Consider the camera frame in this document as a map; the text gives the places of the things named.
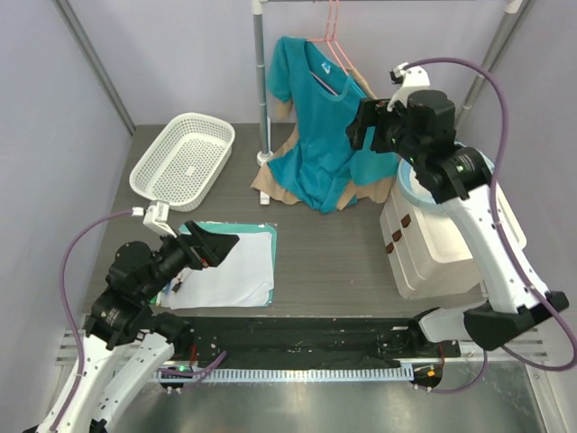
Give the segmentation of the beige t shirt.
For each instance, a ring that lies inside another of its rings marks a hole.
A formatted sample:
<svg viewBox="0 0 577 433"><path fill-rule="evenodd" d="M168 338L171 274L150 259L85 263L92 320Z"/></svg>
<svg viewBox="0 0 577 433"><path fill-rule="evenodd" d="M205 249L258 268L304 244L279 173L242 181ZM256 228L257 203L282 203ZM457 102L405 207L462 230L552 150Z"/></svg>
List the beige t shirt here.
<svg viewBox="0 0 577 433"><path fill-rule="evenodd" d="M269 167L272 160L278 159L291 151L296 146L298 138L298 125L295 124L287 141L285 141L259 169L256 178L251 184L253 189L257 189L260 193L268 195L271 199L287 205L294 205L300 202L300 199L295 194L280 186ZM353 180L349 180L337 201L336 209L339 211L345 209L347 206L352 205L355 199L369 198L375 203L384 203L388 199L395 181L395 175L376 180L363 186L355 184Z"/></svg>

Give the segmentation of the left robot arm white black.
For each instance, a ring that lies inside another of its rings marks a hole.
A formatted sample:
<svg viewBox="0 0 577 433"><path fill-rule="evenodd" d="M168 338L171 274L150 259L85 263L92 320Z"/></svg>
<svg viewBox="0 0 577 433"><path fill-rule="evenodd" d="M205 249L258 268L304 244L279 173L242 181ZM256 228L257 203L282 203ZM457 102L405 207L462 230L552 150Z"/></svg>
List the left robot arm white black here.
<svg viewBox="0 0 577 433"><path fill-rule="evenodd" d="M214 268L239 243L234 234L206 231L193 221L187 232L164 235L153 251L132 241L116 252L105 291L83 327L73 326L78 357L60 396L34 432L110 432L115 417L170 358L189 353L189 322L171 313L155 315L150 302L185 270Z"/></svg>

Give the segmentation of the pink wire hanger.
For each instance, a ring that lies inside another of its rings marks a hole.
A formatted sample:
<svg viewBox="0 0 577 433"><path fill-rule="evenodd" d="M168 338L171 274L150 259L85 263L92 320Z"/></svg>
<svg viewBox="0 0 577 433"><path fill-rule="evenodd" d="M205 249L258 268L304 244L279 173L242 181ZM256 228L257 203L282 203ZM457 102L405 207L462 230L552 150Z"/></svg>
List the pink wire hanger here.
<svg viewBox="0 0 577 433"><path fill-rule="evenodd" d="M353 64L351 62L351 60L349 59L349 57L347 56L347 54L345 53L345 51L343 50L342 46L340 45L339 41L338 41L338 23L339 23L339 16L340 16L340 1L339 0L328 0L329 1L333 1L334 5L339 5L339 11L338 11L338 17L337 17L337 25L336 25L336 29L332 30L332 36L333 36L333 43L335 45L335 49L336 52L339 54L339 56L342 59L342 62L344 64L344 66L346 67L346 70L348 71L348 74L345 75L346 77L350 76L349 73L349 69L351 69L353 67Z"/></svg>
<svg viewBox="0 0 577 433"><path fill-rule="evenodd" d="M329 1L324 35L318 38L308 38L307 40L313 43L324 43L328 47L328 50L331 52L336 64L343 71L343 73L347 75L348 71L346 70L346 67L343 64L341 57L336 52L332 36L332 30L335 30L337 25L338 11L339 11L339 5L334 5L333 1Z"/></svg>

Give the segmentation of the teal t shirt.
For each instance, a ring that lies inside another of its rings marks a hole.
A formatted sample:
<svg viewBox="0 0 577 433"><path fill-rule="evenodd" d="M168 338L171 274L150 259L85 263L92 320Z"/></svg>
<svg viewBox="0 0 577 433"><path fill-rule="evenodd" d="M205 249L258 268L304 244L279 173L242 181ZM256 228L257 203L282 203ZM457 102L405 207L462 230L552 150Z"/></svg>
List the teal t shirt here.
<svg viewBox="0 0 577 433"><path fill-rule="evenodd" d="M394 154L352 150L345 129L366 94L313 42L281 37L267 86L280 102L293 105L299 133L296 146L269 167L280 186L301 202L331 213L349 180L363 186L396 176Z"/></svg>

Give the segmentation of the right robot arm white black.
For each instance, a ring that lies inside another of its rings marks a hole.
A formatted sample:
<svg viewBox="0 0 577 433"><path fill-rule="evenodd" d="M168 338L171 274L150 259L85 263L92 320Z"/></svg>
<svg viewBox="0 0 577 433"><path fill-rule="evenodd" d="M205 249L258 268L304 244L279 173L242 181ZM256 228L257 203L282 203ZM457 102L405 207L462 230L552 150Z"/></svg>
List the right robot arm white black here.
<svg viewBox="0 0 577 433"><path fill-rule="evenodd" d="M405 104L364 98L346 134L359 151L373 128L371 150L393 152L414 169L420 185L463 236L488 299L464 310L434 310L407 334L408 348L430 355L450 330L461 329L481 348L492 351L569 306L561 291L537 277L498 207L490 203L492 174L482 154L455 141L454 103L438 90L418 90Z"/></svg>

